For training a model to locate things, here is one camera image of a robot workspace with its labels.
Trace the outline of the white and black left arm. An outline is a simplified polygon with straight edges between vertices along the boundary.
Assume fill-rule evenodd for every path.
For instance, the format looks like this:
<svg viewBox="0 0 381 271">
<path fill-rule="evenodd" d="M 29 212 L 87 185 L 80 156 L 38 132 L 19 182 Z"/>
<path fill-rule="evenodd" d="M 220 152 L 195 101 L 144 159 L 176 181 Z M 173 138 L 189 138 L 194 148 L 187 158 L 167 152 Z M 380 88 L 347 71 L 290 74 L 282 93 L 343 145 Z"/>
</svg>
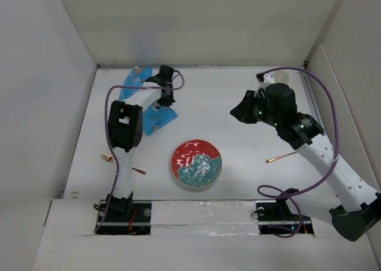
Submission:
<svg viewBox="0 0 381 271">
<path fill-rule="evenodd" d="M 169 107 L 174 103 L 169 89 L 143 89 L 122 101 L 113 101 L 108 116 L 108 142 L 118 162 L 114 198 L 128 198 L 133 192 L 132 163 L 143 136 L 143 112 L 153 103 Z"/>
</svg>

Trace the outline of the blue space-print cloth placemat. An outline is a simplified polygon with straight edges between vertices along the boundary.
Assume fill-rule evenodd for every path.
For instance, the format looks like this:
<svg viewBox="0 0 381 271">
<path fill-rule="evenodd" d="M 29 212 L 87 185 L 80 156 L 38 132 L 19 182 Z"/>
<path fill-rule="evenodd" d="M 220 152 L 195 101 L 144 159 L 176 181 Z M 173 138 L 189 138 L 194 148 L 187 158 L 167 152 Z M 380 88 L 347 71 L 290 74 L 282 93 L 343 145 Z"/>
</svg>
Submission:
<svg viewBox="0 0 381 271">
<path fill-rule="evenodd" d="M 145 80 L 151 76 L 152 67 L 135 67 L 126 77 L 123 86 L 143 86 Z M 146 135 L 151 135 L 176 118 L 177 113 L 173 109 L 152 104 L 143 112 L 143 131 Z"/>
</svg>

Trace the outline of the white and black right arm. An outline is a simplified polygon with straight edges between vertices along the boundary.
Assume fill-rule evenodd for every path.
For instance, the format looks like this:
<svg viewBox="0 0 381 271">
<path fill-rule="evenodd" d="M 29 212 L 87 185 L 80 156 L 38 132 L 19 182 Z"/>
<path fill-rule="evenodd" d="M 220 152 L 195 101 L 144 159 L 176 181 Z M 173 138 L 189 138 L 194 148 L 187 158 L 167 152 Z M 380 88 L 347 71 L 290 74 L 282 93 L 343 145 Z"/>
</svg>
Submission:
<svg viewBox="0 0 381 271">
<path fill-rule="evenodd" d="M 349 241 L 357 241 L 380 222 L 380 193 L 368 185 L 340 157 L 322 126 L 297 110 L 294 91 L 284 83 L 260 86 L 246 91 L 243 100 L 230 111 L 245 124 L 263 122 L 303 156 L 322 176 L 336 195 L 335 201 L 305 200 L 302 191 L 289 188 L 273 197 L 275 212 L 283 220 L 297 214 L 317 217 L 331 223 Z"/>
</svg>

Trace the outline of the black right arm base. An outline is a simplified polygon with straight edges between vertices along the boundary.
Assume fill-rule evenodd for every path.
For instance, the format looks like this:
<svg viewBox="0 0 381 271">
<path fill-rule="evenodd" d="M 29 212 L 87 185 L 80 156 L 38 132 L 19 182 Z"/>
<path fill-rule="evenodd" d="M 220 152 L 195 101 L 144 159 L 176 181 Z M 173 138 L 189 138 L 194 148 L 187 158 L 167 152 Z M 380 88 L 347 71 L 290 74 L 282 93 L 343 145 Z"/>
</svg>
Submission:
<svg viewBox="0 0 381 271">
<path fill-rule="evenodd" d="M 293 198 L 285 197 L 298 192 L 297 189 L 289 188 L 283 191 L 270 185 L 258 187 L 259 190 L 265 188 L 279 194 L 255 202 L 255 210 L 251 217 L 258 222 L 261 235 L 274 235 L 279 238 L 291 238 L 297 234 L 314 235 L 311 218 L 300 213 Z"/>
</svg>

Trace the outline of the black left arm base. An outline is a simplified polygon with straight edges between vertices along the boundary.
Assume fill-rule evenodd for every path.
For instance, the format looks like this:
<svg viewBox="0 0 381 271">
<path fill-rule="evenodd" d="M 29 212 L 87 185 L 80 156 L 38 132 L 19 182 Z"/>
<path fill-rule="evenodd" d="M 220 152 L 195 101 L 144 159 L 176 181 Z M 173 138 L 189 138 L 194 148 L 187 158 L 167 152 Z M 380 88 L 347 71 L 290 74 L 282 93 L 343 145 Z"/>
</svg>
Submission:
<svg viewBox="0 0 381 271">
<path fill-rule="evenodd" d="M 93 208 L 98 212 L 95 233 L 98 235 L 150 235 L 151 201 L 115 198 L 110 194 Z"/>
</svg>

